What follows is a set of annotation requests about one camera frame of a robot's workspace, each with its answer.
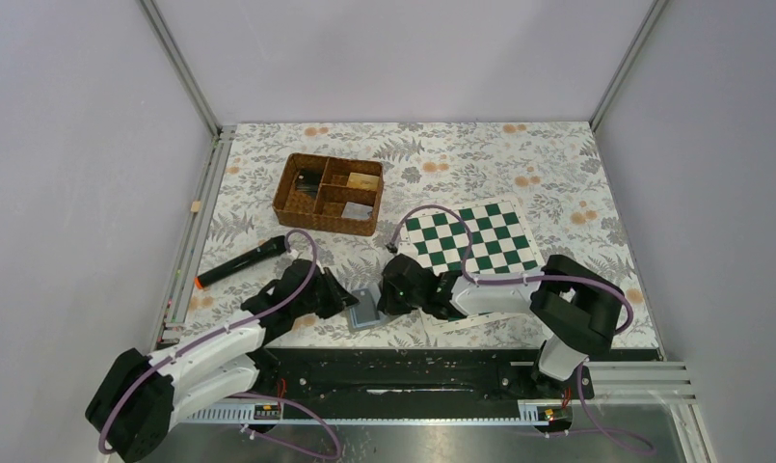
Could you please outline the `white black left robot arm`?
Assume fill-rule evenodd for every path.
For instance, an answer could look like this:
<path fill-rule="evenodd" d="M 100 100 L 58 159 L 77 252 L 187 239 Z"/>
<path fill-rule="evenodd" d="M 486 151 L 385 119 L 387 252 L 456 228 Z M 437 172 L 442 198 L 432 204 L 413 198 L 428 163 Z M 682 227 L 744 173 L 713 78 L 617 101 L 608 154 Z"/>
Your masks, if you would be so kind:
<path fill-rule="evenodd" d="M 304 315 L 329 318 L 356 301 L 329 268 L 296 259 L 203 334 L 147 355 L 122 352 L 85 412 L 100 451 L 136 462 L 182 420 L 225 397 L 283 395 L 287 384 L 267 344 Z"/>

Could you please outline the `silver metal card holder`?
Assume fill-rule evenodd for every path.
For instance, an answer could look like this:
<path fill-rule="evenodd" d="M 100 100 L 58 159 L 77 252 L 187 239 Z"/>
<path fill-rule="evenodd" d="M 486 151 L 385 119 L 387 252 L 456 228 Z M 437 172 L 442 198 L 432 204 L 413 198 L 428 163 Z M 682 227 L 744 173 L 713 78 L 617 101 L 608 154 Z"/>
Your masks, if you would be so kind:
<path fill-rule="evenodd" d="M 381 290 L 378 284 L 354 289 L 351 294 L 357 303 L 347 309 L 348 326 L 352 332 L 384 326 L 390 318 L 378 309 Z"/>

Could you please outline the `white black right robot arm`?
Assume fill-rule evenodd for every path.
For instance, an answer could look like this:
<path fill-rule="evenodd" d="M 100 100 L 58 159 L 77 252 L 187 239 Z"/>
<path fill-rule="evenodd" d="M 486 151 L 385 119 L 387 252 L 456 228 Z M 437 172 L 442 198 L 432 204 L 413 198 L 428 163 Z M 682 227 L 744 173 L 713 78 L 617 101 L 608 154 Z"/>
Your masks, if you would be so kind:
<path fill-rule="evenodd" d="M 399 254 L 385 267 L 380 291 L 377 309 L 391 316 L 414 310 L 443 320 L 485 313 L 535 316 L 551 332 L 531 372 L 533 388 L 546 397 L 564 391 L 578 367 L 608 352 L 633 320 L 621 289 L 563 255 L 530 272 L 480 275 L 435 274 Z"/>

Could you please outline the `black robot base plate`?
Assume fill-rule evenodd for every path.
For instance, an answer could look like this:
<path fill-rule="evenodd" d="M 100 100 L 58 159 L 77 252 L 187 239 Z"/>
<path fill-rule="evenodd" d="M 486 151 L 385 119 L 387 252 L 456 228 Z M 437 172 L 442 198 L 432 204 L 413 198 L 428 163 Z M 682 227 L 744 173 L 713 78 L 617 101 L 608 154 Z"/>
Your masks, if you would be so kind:
<path fill-rule="evenodd" d="M 557 382 L 534 349 L 262 348 L 254 394 L 293 400 L 326 421 L 514 419 L 522 400 L 594 397 L 588 369 Z"/>

